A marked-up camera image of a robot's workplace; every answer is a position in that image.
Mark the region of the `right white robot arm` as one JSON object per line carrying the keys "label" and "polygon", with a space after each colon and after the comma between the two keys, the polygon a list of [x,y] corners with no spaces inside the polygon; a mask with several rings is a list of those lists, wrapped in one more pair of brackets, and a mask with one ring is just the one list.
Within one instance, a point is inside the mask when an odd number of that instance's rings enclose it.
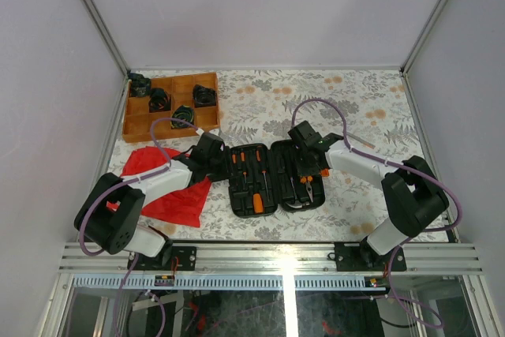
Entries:
{"label": "right white robot arm", "polygon": [[346,171],[383,191],[387,218],[360,242],[360,260],[368,269],[380,268],[388,253],[408,238],[415,238],[449,206],[444,191],[429,179],[427,162],[414,155],[401,165],[358,152],[344,137],[323,137],[308,122],[289,132],[296,148],[298,173],[313,176],[323,170]]}

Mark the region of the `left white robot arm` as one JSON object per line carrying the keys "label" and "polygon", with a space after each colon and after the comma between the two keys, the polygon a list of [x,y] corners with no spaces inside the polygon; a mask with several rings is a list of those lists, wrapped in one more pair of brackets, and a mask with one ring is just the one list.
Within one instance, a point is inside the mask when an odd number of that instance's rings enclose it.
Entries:
{"label": "left white robot arm", "polygon": [[155,169],[124,178],[102,175],[74,220],[81,250],[87,256],[125,250],[145,256],[155,269],[167,268],[173,259],[169,238],[139,224],[142,209],[170,193],[225,173],[223,140],[204,132],[189,155],[168,158]]}

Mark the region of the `black orange grip screwdriver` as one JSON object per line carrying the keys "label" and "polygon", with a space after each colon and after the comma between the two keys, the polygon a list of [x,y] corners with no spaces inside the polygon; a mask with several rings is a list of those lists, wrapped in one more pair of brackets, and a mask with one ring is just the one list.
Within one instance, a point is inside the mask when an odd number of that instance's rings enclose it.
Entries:
{"label": "black orange grip screwdriver", "polygon": [[264,155],[262,153],[261,146],[256,147],[256,161],[258,162],[260,171],[261,171],[263,178],[264,178],[264,187],[265,187],[267,199],[270,200],[270,192],[269,192],[268,182],[267,182],[267,166],[266,166],[266,161],[265,161]]}

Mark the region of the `orange handle pliers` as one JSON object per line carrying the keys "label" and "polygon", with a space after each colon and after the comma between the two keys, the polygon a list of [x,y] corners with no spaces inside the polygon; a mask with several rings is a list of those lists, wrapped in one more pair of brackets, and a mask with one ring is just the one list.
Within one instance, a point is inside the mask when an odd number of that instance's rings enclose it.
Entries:
{"label": "orange handle pliers", "polygon": [[310,203],[313,202],[312,180],[313,180],[313,178],[310,175],[309,176],[300,177],[300,183],[305,186],[305,189],[306,189],[306,192],[308,194],[309,202]]}

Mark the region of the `black plastic tool case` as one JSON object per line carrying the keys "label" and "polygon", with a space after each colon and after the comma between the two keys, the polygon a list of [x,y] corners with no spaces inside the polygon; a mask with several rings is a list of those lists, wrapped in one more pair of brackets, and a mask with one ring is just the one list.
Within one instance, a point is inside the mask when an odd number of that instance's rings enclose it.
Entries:
{"label": "black plastic tool case", "polygon": [[[261,146],[267,166],[267,182],[270,192],[270,200],[267,199],[264,178],[256,161],[256,147]],[[241,170],[240,151],[245,152],[248,167],[248,185],[244,184]],[[231,173],[231,152],[237,157],[237,177]],[[229,176],[230,206],[234,215],[239,218],[256,218],[262,215],[273,215],[278,208],[287,212],[303,212],[322,206],[326,200],[324,183],[321,175],[313,176],[312,191],[313,202],[301,210],[292,209],[289,204],[293,201],[293,192],[290,185],[290,177],[294,179],[295,189],[301,202],[309,202],[305,186],[300,183],[300,175],[295,163],[295,145],[291,140],[278,140],[271,147],[265,144],[244,144],[238,147],[228,148],[227,165]],[[256,214],[253,210],[253,194],[261,195],[264,212]]]}

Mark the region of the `small precision screwdriver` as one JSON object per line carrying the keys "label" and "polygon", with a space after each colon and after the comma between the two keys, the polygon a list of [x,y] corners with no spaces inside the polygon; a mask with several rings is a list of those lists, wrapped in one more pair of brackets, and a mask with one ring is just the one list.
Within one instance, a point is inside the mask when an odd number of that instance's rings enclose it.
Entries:
{"label": "small precision screwdriver", "polygon": [[237,157],[234,152],[231,152],[231,173],[233,178],[237,177]]}

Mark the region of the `large orange handle screwdriver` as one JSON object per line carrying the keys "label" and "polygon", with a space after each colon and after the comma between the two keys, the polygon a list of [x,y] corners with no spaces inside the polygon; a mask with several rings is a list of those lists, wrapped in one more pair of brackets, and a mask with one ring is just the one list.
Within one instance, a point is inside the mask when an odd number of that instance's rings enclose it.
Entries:
{"label": "large orange handle screwdriver", "polygon": [[256,214],[264,212],[264,205],[259,193],[254,193],[252,196],[253,210]]}

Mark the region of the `small hammer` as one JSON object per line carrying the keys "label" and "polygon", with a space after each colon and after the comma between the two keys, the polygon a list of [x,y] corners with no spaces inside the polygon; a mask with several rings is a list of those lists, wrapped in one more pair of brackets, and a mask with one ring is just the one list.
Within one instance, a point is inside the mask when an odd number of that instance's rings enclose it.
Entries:
{"label": "small hammer", "polygon": [[293,201],[289,204],[289,206],[294,209],[294,210],[301,210],[302,208],[307,208],[311,203],[310,202],[301,202],[298,198],[295,185],[294,185],[294,179],[290,177],[290,185],[291,189],[293,192]]}

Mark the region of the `red cloth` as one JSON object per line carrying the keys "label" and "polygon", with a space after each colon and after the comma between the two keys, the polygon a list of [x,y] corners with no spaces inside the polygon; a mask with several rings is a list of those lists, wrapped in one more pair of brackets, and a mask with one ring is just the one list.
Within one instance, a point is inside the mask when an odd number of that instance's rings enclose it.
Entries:
{"label": "red cloth", "polygon": [[[144,147],[133,151],[126,161],[122,176],[139,174],[166,163],[166,158],[156,147]],[[141,215],[188,227],[200,227],[211,181],[205,178],[189,188],[169,193],[143,207]]]}

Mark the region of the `thin screwdriver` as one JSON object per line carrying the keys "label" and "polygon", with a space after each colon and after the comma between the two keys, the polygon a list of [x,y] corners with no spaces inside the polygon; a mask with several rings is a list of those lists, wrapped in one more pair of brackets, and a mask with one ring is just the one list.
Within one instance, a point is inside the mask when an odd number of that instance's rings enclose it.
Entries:
{"label": "thin screwdriver", "polygon": [[244,177],[244,184],[245,184],[245,186],[247,186],[248,185],[248,167],[247,167],[247,160],[246,160],[245,152],[243,150],[240,151],[240,158],[241,158],[242,175]]}

